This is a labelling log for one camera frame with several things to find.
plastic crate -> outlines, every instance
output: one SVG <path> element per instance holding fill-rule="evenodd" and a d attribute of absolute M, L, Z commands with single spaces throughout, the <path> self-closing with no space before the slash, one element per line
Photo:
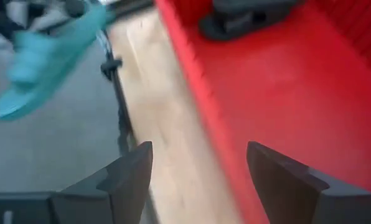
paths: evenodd
<path fill-rule="evenodd" d="M 231 42 L 198 30 L 211 1 L 156 2 L 246 223 L 268 223 L 248 141 L 371 191 L 371 0 L 307 1 Z"/>

red plastic bin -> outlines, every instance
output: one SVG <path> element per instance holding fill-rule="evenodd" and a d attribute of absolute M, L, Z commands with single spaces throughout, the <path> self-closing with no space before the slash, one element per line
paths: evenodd
<path fill-rule="evenodd" d="M 371 191 L 371 0 L 310 0 L 231 42 L 201 36 L 210 0 L 156 0 L 245 223 L 268 223 L 257 141 Z"/>

wooden floor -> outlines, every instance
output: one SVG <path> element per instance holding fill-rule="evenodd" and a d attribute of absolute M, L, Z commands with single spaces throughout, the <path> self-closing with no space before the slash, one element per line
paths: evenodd
<path fill-rule="evenodd" d="M 110 40 L 136 137 L 153 142 L 159 222 L 241 223 L 158 13 L 117 23 Z"/>

red container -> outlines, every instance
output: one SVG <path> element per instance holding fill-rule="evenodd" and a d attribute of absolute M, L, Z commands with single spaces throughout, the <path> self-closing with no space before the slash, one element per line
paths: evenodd
<path fill-rule="evenodd" d="M 371 0 L 310 0 L 231 42 L 203 38 L 210 0 L 156 0 L 245 223 L 268 223 L 257 141 L 371 191 Z"/>

black clip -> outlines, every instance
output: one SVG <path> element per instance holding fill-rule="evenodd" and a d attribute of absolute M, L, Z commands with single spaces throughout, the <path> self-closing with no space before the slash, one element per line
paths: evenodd
<path fill-rule="evenodd" d="M 109 81 L 112 81 L 112 76 L 115 74 L 116 69 L 118 69 L 118 67 L 122 67 L 122 64 L 122 58 L 108 60 L 101 65 L 100 69 L 104 76 Z"/>
<path fill-rule="evenodd" d="M 299 0 L 213 0 L 214 13 L 202 19 L 202 33 L 231 40 L 282 21 Z"/>

